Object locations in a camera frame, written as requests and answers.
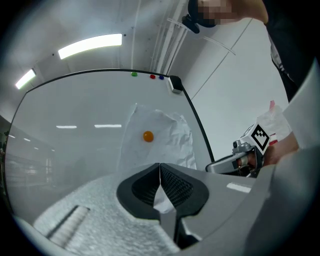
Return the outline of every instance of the white wall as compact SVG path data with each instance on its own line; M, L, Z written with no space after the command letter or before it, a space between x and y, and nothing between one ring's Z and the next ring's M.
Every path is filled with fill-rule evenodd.
M185 71L175 68L192 98L215 160L232 153L232 142L258 116L268 111L271 100L282 109L288 105L282 80L271 60L270 41L264 24L252 20L245 30L242 28L239 23L234 24L234 31L221 27L220 35L212 37L221 41L225 33L241 35L244 31L232 48L236 56L205 43L202 50L197 49L200 54L193 62L190 60L188 65L185 61L175 62L175 66L183 67ZM230 46L232 42L222 43Z

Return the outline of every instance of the human hand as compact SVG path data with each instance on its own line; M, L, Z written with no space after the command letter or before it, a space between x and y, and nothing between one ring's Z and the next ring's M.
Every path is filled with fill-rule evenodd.
M289 153L296 152L299 149L296 137L293 133L290 133L285 139L269 146L264 153L264 164L263 166L276 165L282 157ZM248 165L255 168L256 157L255 153L251 152L248 154ZM237 160L239 166L242 165L241 159Z

